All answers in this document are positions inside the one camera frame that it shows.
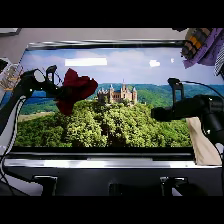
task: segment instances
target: forest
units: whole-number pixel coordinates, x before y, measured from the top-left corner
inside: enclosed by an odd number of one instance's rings
[[[98,88],[107,89],[109,84]],[[113,84],[119,89],[120,84]],[[20,114],[55,112],[18,123],[15,146],[47,147],[188,147],[191,146],[185,120],[157,122],[150,117],[151,109],[172,105],[168,85],[135,84],[138,103],[102,105],[94,98],[77,102],[70,117],[58,112],[53,99],[31,98]],[[217,85],[221,93],[224,88]],[[205,87],[186,85],[185,96],[213,94]]]

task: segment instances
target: red cloth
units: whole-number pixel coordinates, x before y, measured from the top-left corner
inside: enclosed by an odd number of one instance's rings
[[[98,83],[94,79],[90,80],[88,76],[79,77],[76,71],[69,68],[65,74],[63,87],[68,87],[69,96],[65,100],[57,100],[56,105],[62,114],[69,116],[72,114],[74,104],[91,96]]]

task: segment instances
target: display screen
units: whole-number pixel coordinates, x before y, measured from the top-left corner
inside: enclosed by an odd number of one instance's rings
[[[224,94],[223,80],[213,67],[185,69],[180,48],[99,48],[26,51],[24,70],[57,65],[62,80],[69,68],[94,78],[99,86],[88,99],[75,103],[73,114],[62,115],[55,101],[35,92],[19,115],[15,146],[32,147],[189,147],[186,120],[157,122],[153,107],[172,105],[167,80],[201,82]],[[185,97],[214,95],[199,85],[184,85]]]

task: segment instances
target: purple striped fabric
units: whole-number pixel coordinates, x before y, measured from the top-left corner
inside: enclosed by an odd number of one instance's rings
[[[189,68],[194,64],[202,64],[214,66],[217,55],[224,43],[224,28],[214,28],[208,36],[205,43],[198,50],[196,55],[191,60],[184,60],[184,67]]]

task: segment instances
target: striped cloth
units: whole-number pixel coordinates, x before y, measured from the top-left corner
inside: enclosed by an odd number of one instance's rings
[[[224,44],[222,45],[219,54],[217,56],[216,62],[215,62],[215,68],[214,68],[214,73],[216,76],[219,74],[223,75],[224,71]]]

